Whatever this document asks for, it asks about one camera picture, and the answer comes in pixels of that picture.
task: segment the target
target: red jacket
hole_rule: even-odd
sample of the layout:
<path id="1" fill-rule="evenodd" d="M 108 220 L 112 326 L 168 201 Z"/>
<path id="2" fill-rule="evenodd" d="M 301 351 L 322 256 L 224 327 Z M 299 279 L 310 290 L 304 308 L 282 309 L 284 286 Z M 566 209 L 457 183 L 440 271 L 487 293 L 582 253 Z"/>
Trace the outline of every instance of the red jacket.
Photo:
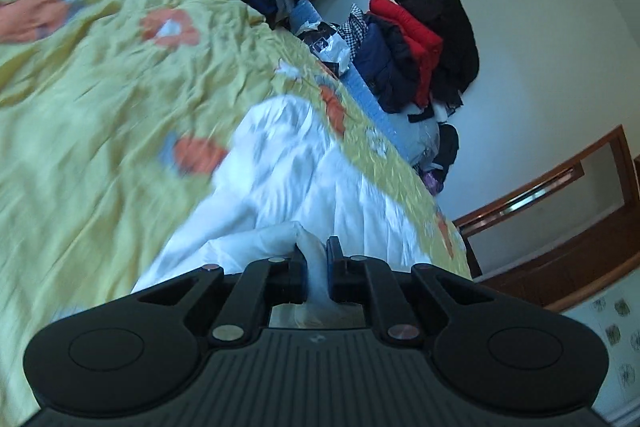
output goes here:
<path id="1" fill-rule="evenodd" d="M 369 10 L 373 15 L 399 26 L 420 70 L 420 85 L 415 93 L 415 105 L 427 107 L 430 103 L 431 72 L 440 60 L 442 39 L 407 10 L 390 0 L 371 0 Z"/>

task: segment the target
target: checkered cloth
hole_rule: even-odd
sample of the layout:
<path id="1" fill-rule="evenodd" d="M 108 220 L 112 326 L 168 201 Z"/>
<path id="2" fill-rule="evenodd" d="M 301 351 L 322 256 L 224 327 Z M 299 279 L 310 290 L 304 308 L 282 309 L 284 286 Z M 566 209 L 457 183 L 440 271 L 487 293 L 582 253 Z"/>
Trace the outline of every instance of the checkered cloth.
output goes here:
<path id="1" fill-rule="evenodd" d="M 356 4 L 352 4 L 347 22 L 338 28 L 338 35 L 347 42 L 351 49 L 351 60 L 358 53 L 366 34 L 367 23 L 364 20 L 364 13 Z"/>

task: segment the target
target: screw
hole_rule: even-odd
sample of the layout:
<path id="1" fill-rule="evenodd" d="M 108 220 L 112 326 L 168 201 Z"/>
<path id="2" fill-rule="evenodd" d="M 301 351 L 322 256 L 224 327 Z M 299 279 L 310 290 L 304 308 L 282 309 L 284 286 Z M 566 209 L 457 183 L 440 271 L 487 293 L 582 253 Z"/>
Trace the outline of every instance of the screw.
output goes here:
<path id="1" fill-rule="evenodd" d="M 386 333 L 396 341 L 410 341 L 420 335 L 420 330 L 411 324 L 396 324 L 386 330 Z"/>
<path id="2" fill-rule="evenodd" d="M 214 339 L 224 342 L 231 342 L 240 339 L 244 335 L 244 330 L 240 326 L 225 324 L 218 326 L 211 334 Z"/>

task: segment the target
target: yellow bedsheet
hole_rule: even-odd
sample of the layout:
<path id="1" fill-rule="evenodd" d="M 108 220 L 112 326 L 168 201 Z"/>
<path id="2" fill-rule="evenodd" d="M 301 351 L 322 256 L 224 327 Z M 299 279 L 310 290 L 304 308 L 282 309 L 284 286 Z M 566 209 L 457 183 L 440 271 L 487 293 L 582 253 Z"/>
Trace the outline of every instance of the yellow bedsheet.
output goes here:
<path id="1" fill-rule="evenodd" d="M 16 25 L 16 14 L 33 27 Z M 159 29 L 172 14 L 179 29 Z M 4 427 L 36 409 L 22 372 L 34 333 L 129 293 L 210 192 L 206 176 L 177 176 L 159 162 L 169 132 L 226 145 L 252 105 L 284 92 L 310 100 L 330 124 L 316 59 L 239 0 L 22 0 L 0 7 L 0 41 Z M 274 72 L 280 60 L 302 81 Z M 468 277 L 452 224 L 390 144 L 386 157 L 371 148 L 371 124 L 337 89 L 345 154 L 404 206 L 434 263 Z"/>

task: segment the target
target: ridged gray surface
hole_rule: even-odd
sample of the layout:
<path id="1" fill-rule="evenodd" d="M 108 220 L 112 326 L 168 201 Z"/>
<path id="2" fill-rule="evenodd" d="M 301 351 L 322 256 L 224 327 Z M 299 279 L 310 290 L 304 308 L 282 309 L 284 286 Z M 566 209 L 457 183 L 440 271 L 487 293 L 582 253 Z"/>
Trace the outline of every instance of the ridged gray surface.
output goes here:
<path id="1" fill-rule="evenodd" d="M 181 396 L 119 419 L 47 410 L 30 427 L 602 427 L 583 410 L 510 418 L 447 389 L 424 357 L 379 343 L 369 330 L 265 330 L 258 342 L 219 351 Z"/>

